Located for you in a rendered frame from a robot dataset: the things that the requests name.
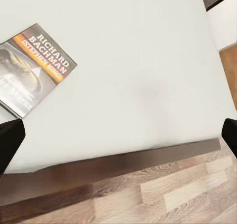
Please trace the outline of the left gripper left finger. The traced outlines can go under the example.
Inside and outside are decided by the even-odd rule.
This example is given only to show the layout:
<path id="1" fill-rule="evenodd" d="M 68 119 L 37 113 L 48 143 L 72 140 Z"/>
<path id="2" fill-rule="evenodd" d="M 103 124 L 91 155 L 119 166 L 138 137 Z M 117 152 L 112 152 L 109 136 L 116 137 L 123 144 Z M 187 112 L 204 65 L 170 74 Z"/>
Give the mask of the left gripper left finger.
<path id="1" fill-rule="evenodd" d="M 0 178 L 26 137 L 21 118 L 0 124 Z"/>

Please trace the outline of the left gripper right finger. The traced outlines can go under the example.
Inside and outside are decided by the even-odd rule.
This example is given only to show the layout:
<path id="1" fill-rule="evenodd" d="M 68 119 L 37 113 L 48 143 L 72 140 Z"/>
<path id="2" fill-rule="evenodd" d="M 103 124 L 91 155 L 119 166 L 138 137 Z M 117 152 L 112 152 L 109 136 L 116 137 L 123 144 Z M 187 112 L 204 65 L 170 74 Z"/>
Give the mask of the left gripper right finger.
<path id="1" fill-rule="evenodd" d="M 237 157 L 237 120 L 226 118 L 223 124 L 221 136 Z"/>

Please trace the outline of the hardback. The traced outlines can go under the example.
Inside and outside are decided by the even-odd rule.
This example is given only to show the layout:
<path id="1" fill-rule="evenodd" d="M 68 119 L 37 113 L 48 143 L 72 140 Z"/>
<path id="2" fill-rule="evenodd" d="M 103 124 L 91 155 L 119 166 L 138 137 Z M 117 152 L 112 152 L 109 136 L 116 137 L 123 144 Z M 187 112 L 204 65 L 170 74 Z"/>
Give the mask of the hardback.
<path id="1" fill-rule="evenodd" d="M 24 118 L 77 64 L 34 24 L 0 43 L 0 104 Z"/>

